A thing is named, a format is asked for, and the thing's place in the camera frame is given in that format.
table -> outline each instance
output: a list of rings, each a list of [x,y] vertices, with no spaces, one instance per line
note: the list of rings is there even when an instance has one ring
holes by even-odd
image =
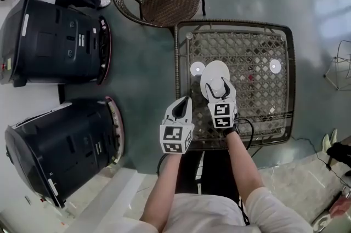
[[[295,102],[295,53],[291,30],[282,25],[238,20],[190,20],[178,24],[175,40],[176,96],[191,96],[195,129],[191,150],[227,148],[213,128],[200,78],[190,73],[196,61],[223,61],[236,88],[239,117],[253,122],[252,146],[283,143],[291,135]],[[281,70],[273,73],[272,60]],[[251,127],[239,125],[244,143]]]

sneaker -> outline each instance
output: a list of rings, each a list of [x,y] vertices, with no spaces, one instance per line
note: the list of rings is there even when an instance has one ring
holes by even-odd
[[[111,0],[101,0],[100,8],[105,8],[105,7],[107,7],[110,4],[111,4]]]
[[[323,153],[327,154],[327,150],[331,147],[329,135],[326,134],[322,141],[322,151]]]
[[[331,146],[333,146],[334,143],[336,143],[336,136],[338,134],[338,130],[337,129],[334,129],[333,130],[333,133],[331,134],[331,141],[330,141],[330,144]]]

white plate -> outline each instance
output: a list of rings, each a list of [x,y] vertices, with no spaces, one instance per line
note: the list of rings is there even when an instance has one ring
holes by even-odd
[[[215,60],[210,62],[202,72],[200,79],[200,88],[202,95],[208,99],[205,85],[206,83],[211,84],[211,81],[215,78],[224,77],[227,80],[230,80],[230,73],[228,67],[224,62],[220,60]]]

floor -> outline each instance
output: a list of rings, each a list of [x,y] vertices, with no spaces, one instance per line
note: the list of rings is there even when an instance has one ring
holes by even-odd
[[[327,161],[328,156],[321,152],[318,156]],[[333,167],[341,177],[349,167],[337,163]],[[311,223],[342,190],[343,184],[315,155],[283,166],[259,170],[264,185],[286,206],[294,209]],[[132,200],[125,217],[139,219],[143,213],[146,200],[157,180],[156,175],[147,175],[137,194]]]
[[[135,13],[138,6],[128,1]],[[296,52],[296,105],[292,135],[309,138],[317,150],[325,133],[351,133],[351,94],[337,92],[323,74],[342,39],[350,40],[350,0],[206,0],[207,18],[273,22],[291,28]],[[140,26],[116,7],[103,9],[114,43],[108,80],[65,87],[67,99],[110,95],[121,109],[126,132],[126,166],[155,174],[161,157],[158,126],[175,99],[172,35],[165,29]],[[313,154],[308,142],[290,140],[268,146],[254,159],[258,167],[273,167]]]

white wall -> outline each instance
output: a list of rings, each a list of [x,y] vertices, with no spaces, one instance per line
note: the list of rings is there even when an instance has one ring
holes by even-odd
[[[0,26],[10,11],[10,2],[0,2]],[[26,117],[33,116],[59,104],[56,85],[29,84],[22,88],[12,85],[0,86],[0,212],[2,216],[14,217],[17,222],[26,224],[31,219],[32,225],[42,222],[40,211],[35,203],[27,210],[27,220],[21,220],[24,214],[24,196],[32,196],[29,189],[18,177],[16,170],[5,155],[3,132],[8,124],[15,124]],[[21,232],[45,232],[41,227],[27,228]]]

